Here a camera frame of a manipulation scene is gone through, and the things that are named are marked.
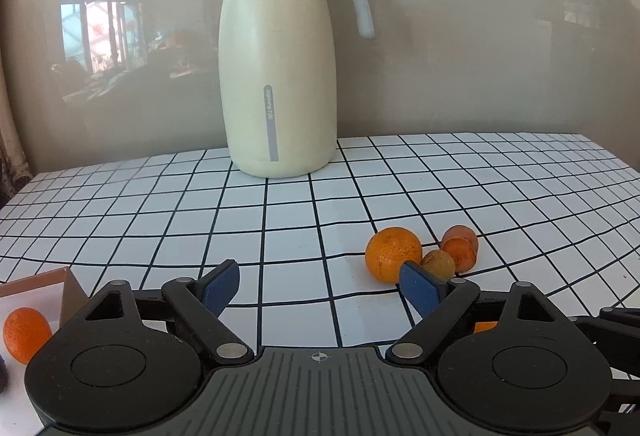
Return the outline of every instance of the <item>carrot slice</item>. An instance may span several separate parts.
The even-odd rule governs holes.
[[[449,238],[441,249],[453,257],[458,273],[468,272],[476,263],[476,252],[466,238]]]
[[[491,328],[495,328],[497,325],[498,321],[477,322],[474,327],[474,333],[490,330]]]
[[[442,242],[444,243],[447,239],[451,238],[465,238],[468,242],[471,243],[471,247],[474,252],[478,253],[478,236],[473,232],[469,227],[465,225],[454,225],[442,236]]]

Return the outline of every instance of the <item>black grid line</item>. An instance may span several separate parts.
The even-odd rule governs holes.
[[[316,228],[318,230],[318,242],[320,244],[320,254],[322,256],[322,269],[324,270],[324,280],[326,282],[326,291],[327,291],[327,294],[329,295],[329,307],[331,308],[331,317],[332,317],[332,321],[334,322],[335,342],[336,342],[336,345],[339,348],[341,348],[343,344],[342,344],[342,334],[340,333],[340,323],[338,322],[338,312],[335,309],[336,298],[334,297],[334,290],[331,284],[331,275],[329,273],[329,265],[327,264],[326,251],[324,249],[324,241],[322,241],[322,227],[320,225],[320,218],[318,216],[318,205],[316,204],[314,185],[313,185],[313,182],[311,181],[310,174],[308,175],[308,185],[309,185],[309,192],[311,193],[311,201],[314,207],[314,216],[316,217]]]
[[[338,149],[340,151],[340,154],[342,155],[342,158],[344,158],[345,161],[346,161],[347,169],[349,171],[349,174],[351,175],[351,179],[353,180],[353,183],[354,183],[354,185],[356,187],[356,190],[358,190],[358,196],[360,198],[360,202],[362,203],[362,206],[364,207],[364,210],[366,211],[367,216],[369,217],[369,222],[370,222],[370,225],[373,228],[373,231],[376,233],[378,231],[378,226],[376,225],[376,222],[373,219],[373,216],[372,216],[372,214],[371,214],[371,212],[369,210],[369,206],[367,205],[367,201],[364,199],[364,195],[362,194],[362,191],[360,190],[360,185],[358,183],[357,178],[353,174],[353,169],[351,168],[347,158],[344,156],[344,150],[343,150],[342,146],[340,145],[340,143],[338,143]],[[402,293],[400,293],[400,286],[399,285],[396,285],[396,291],[398,292],[398,295],[400,297],[400,301],[402,301],[402,307],[404,308],[404,312],[406,313],[406,316],[407,316],[407,319],[409,321],[409,324],[411,326],[415,326],[414,316],[411,314],[411,310],[409,309],[409,304],[406,301],[404,295],[402,295]]]

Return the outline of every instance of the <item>grid tablecloth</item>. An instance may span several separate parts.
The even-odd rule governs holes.
[[[388,344],[418,319],[364,265],[375,231],[479,235],[465,276],[535,283],[567,315],[640,307],[640,179],[581,135],[340,139],[301,177],[238,171],[226,149],[37,175],[0,210],[0,280],[71,264],[87,293],[201,276],[226,258],[241,286],[221,319],[256,349]]]

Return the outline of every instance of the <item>gray stripe label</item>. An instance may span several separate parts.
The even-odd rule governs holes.
[[[276,111],[273,105],[273,88],[264,87],[264,116],[267,119],[267,141],[269,142],[269,160],[278,161],[278,140],[276,138]]]

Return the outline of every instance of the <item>wall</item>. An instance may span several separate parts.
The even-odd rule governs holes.
[[[341,136],[569,131],[640,165],[640,0],[369,1],[374,41],[357,35],[350,0],[328,0]],[[35,170],[225,145],[221,2],[140,0],[149,50],[158,34],[166,48],[70,98],[51,71],[57,0],[2,0],[2,61]]]

